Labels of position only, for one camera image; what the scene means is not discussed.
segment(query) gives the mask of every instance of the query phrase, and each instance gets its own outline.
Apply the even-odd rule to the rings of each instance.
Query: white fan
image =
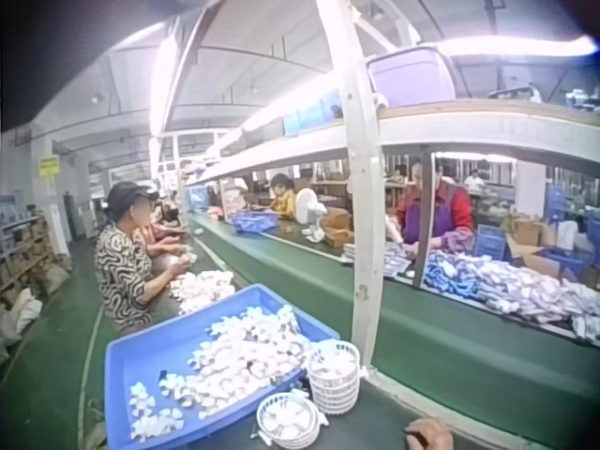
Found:
[[[296,195],[294,215],[298,223],[310,226],[302,231],[310,242],[321,242],[325,232],[321,228],[321,219],[327,215],[327,208],[319,203],[317,194],[312,189],[305,187]]]

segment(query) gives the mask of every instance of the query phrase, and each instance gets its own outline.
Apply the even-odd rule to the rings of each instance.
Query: white round container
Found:
[[[285,411],[288,406],[291,410],[293,406],[294,411],[301,414],[309,414],[307,425],[305,427],[297,426],[293,420],[293,413],[280,413],[279,416],[273,416],[273,414],[269,412],[269,409],[272,409],[273,405],[278,403],[281,405],[283,411]],[[274,394],[273,396],[267,397],[262,401],[262,403],[259,405],[258,411],[256,411],[256,417],[259,427],[264,434],[283,448],[290,450],[305,448],[314,443],[319,436],[319,410],[314,403],[304,397],[295,396],[293,394]],[[265,426],[265,422],[268,420],[277,421],[276,430],[273,430],[272,427]],[[286,439],[281,434],[284,431],[284,428],[297,429],[299,430],[299,433],[293,438]]]
[[[339,415],[356,404],[360,390],[360,355],[349,342],[328,340],[309,357],[308,379],[319,411]]]

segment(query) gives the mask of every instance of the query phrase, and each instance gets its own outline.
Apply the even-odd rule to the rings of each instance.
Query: hand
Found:
[[[179,258],[176,262],[171,264],[169,267],[169,272],[173,278],[179,277],[180,275],[185,274],[189,269],[189,259],[188,258]]]
[[[410,450],[453,450],[452,434],[439,419],[423,418],[411,422],[406,428],[409,433],[420,434],[427,441],[427,447],[421,445],[419,440],[409,435],[406,442]]]
[[[179,244],[178,236],[167,236],[160,241],[160,244]]]
[[[184,254],[186,248],[181,244],[167,244],[166,246],[162,246],[165,253],[169,253],[173,256],[181,256]]]
[[[396,227],[397,231],[402,234],[402,227],[400,227],[400,222],[398,222],[398,218],[396,216],[388,216],[390,219],[390,222],[394,224],[394,226]]]
[[[413,260],[416,258],[416,254],[419,252],[419,241],[414,244],[409,244],[404,247],[404,251],[406,252],[406,257]]]

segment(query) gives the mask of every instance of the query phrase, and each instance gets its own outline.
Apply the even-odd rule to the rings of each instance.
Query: red jacket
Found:
[[[435,191],[435,202],[445,203],[451,195],[450,188],[455,190],[450,205],[452,210],[452,221],[454,222],[455,228],[467,228],[472,230],[473,217],[471,215],[471,199],[464,187],[450,187],[448,183],[440,180],[440,184]],[[407,187],[404,194],[402,194],[400,200],[397,202],[396,218],[402,230],[404,230],[404,227],[406,226],[406,212],[413,202],[421,202],[421,189],[417,186]]]

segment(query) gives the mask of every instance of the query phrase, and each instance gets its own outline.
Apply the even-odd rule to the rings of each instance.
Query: purple apron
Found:
[[[449,185],[447,191],[447,200],[439,202],[436,198],[435,209],[433,212],[433,227],[431,228],[431,237],[440,237],[455,229],[452,220],[452,200],[456,187]],[[406,211],[406,226],[402,236],[406,244],[414,244],[419,241],[419,227],[421,225],[421,201],[415,200]]]

